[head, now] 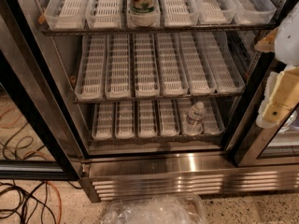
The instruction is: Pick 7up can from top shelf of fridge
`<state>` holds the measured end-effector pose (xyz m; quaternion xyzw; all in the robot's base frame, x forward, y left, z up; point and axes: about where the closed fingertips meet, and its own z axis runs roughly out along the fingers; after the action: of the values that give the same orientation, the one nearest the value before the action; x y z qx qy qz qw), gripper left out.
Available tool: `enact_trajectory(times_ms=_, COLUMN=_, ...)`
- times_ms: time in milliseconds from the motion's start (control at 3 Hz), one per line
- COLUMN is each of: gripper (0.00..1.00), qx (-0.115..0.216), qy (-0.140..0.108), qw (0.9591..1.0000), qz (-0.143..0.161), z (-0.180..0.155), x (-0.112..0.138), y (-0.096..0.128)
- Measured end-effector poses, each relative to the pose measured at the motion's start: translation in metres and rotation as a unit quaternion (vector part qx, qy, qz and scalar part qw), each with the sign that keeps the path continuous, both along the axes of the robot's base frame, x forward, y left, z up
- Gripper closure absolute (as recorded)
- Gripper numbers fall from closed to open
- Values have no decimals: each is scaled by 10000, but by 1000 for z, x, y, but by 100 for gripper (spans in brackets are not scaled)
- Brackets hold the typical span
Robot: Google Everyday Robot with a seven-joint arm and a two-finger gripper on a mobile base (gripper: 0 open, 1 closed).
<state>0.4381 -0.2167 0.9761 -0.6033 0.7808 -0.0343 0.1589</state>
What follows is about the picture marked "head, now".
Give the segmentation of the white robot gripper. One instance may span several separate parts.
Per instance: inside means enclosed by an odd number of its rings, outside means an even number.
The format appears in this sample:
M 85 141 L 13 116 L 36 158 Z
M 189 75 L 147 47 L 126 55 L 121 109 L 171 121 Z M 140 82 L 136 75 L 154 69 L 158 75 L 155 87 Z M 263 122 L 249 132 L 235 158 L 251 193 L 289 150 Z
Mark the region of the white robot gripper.
M 276 59 L 287 64 L 279 73 L 271 72 L 256 124 L 269 129 L 278 126 L 299 103 L 299 2 L 254 46 L 260 52 L 275 52 Z

